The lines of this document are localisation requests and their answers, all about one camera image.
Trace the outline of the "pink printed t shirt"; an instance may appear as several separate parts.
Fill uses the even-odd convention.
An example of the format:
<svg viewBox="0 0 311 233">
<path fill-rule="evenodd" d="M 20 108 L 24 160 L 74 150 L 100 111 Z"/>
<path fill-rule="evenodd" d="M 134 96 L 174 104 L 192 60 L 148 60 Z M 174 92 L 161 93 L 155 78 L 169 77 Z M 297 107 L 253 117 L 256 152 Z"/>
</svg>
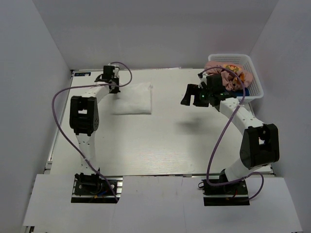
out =
<svg viewBox="0 0 311 233">
<path fill-rule="evenodd" d="M 252 73 L 233 63 L 209 61 L 204 66 L 204 70 L 207 70 L 206 73 L 208 75 L 220 74 L 223 86 L 227 91 L 242 90 L 243 86 L 247 88 L 254 78 Z"/>
</svg>

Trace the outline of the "white t shirt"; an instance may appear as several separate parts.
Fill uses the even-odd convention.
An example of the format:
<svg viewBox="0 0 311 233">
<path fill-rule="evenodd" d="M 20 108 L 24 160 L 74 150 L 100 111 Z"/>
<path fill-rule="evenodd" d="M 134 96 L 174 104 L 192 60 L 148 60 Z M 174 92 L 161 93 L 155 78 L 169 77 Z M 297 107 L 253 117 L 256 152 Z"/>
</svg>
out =
<svg viewBox="0 0 311 233">
<path fill-rule="evenodd" d="M 150 115 L 152 113 L 151 82 L 129 84 L 113 98 L 114 115 Z"/>
</svg>

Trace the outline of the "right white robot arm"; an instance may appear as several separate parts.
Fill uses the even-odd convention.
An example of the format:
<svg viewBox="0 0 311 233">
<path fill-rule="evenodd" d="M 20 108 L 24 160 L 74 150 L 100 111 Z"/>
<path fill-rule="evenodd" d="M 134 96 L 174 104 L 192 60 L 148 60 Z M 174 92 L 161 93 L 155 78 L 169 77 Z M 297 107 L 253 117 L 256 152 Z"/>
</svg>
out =
<svg viewBox="0 0 311 233">
<path fill-rule="evenodd" d="M 239 158 L 222 171 L 218 183 L 224 193 L 232 193 L 237 182 L 255 174 L 264 166 L 279 160 L 278 128 L 275 124 L 265 124 L 255 118 L 232 92 L 226 92 L 219 74 L 199 73 L 199 84 L 188 84 L 181 104 L 196 107 L 214 107 L 228 118 L 242 134 Z"/>
</svg>

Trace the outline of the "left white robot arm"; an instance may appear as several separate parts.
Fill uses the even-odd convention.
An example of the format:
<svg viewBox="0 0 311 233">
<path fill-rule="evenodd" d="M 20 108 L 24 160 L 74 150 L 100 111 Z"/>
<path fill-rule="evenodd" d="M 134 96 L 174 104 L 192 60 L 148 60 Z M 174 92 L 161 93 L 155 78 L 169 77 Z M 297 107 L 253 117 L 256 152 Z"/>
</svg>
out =
<svg viewBox="0 0 311 233">
<path fill-rule="evenodd" d="M 69 125 L 76 135 L 82 152 L 82 172 L 90 175 L 99 170 L 95 155 L 95 133 L 99 127 L 98 103 L 108 94 L 119 93 L 119 66 L 107 65 L 95 79 L 95 86 L 83 95 L 70 99 Z"/>
</svg>

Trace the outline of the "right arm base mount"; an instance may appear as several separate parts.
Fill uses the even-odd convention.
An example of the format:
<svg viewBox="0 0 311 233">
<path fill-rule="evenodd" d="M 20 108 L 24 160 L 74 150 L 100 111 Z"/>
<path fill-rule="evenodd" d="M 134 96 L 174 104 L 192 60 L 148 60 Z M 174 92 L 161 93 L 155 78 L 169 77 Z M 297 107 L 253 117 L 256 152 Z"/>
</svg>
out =
<svg viewBox="0 0 311 233">
<path fill-rule="evenodd" d="M 203 191 L 204 206 L 250 205 L 245 181 L 229 185 L 211 186 L 206 180 L 201 180 L 198 188 Z"/>
</svg>

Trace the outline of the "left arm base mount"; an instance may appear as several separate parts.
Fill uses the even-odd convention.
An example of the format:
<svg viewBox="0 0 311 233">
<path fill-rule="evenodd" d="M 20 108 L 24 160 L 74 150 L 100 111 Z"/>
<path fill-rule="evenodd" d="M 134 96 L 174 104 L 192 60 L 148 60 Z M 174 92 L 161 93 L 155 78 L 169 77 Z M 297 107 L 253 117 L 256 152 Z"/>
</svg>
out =
<svg viewBox="0 0 311 233">
<path fill-rule="evenodd" d="M 116 204 L 121 197 L 121 177 L 108 177 L 108 182 L 98 174 L 76 173 L 71 203 Z"/>
</svg>

